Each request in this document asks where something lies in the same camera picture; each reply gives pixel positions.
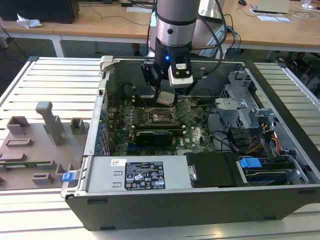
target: white label sticker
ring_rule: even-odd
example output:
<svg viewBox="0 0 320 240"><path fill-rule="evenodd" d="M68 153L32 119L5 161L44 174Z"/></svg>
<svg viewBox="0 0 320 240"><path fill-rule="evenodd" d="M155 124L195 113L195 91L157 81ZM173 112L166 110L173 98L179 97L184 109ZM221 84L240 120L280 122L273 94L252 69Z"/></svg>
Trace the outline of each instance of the white label sticker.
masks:
<svg viewBox="0 0 320 240"><path fill-rule="evenodd" d="M126 165L127 159L111 159L112 167L124 167Z"/></svg>
<svg viewBox="0 0 320 240"><path fill-rule="evenodd" d="M8 165L8 166L5 166L5 168L7 169L20 169L20 168L26 168L25 165Z"/></svg>
<svg viewBox="0 0 320 240"><path fill-rule="evenodd" d="M175 65L175 67L176 67L176 69L183 70L183 69L187 68L187 64L185 64L185 63L177 63Z"/></svg>

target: open computer chassis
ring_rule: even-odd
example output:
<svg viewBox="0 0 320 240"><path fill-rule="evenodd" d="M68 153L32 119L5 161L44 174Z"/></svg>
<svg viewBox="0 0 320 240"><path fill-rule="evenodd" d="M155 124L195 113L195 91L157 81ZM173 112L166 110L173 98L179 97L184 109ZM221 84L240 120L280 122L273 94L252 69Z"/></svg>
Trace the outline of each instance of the open computer chassis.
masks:
<svg viewBox="0 0 320 240"><path fill-rule="evenodd" d="M279 220L320 199L319 150L253 62L223 61L165 106L141 73L152 59L101 61L81 168L62 188L86 229Z"/></svg>

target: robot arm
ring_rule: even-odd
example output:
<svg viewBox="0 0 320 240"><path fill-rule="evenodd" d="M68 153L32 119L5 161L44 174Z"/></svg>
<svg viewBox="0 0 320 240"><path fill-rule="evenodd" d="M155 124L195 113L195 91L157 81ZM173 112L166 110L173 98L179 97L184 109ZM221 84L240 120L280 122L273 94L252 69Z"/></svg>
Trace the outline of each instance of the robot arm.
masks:
<svg viewBox="0 0 320 240"><path fill-rule="evenodd" d="M190 60L192 40L201 0L158 0L155 60L142 65L148 85L159 95L162 80L168 80L176 96L190 92L195 85Z"/></svg>

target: warning label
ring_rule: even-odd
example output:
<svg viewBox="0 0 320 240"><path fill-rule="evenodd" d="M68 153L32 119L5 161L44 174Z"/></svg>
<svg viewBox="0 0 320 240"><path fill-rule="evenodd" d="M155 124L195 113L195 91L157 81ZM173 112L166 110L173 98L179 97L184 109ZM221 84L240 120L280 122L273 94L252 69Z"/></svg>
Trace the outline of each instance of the warning label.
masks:
<svg viewBox="0 0 320 240"><path fill-rule="evenodd" d="M126 190L166 189L163 162L127 162L124 188Z"/></svg>

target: metal slatted table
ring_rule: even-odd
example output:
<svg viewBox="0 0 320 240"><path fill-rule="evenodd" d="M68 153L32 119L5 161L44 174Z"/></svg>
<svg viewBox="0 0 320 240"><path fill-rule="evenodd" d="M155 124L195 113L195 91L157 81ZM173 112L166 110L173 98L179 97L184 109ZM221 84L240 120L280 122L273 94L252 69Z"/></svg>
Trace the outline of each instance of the metal slatted table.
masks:
<svg viewBox="0 0 320 240"><path fill-rule="evenodd" d="M273 90L320 150L320 102L288 68L276 63L256 63ZM270 105L256 93L265 108Z"/></svg>
<svg viewBox="0 0 320 240"><path fill-rule="evenodd" d="M27 62L0 98L0 141L6 137L8 133L6 125L13 115L25 115L30 123L43 122L41 116L35 112L38 101L53 102L53 113L58 114L63 122L69 122L72 117L81 117L90 122L101 79L98 76L99 62L99 59L94 58L50 57ZM301 111L296 117L304 130L311 134L311 137L315 137L314 140L319 138L319 135L315 135L318 133L315 129L319 127L317 123L319 105L313 102L310 92L286 72L286 69L279 69L274 64L257 63L257 66L264 71L263 74L291 112ZM267 107L268 103L261 95L260 99ZM303 114L306 112L314 113L312 117L310 115L306 117ZM82 223L61 198L60 189L56 188L43 189L40 192L23 190L18 195L0 192L0 219L1 240L59 238L315 240L320 238L319 203L304 206L283 220L277 221L90 232L84 229Z"/></svg>

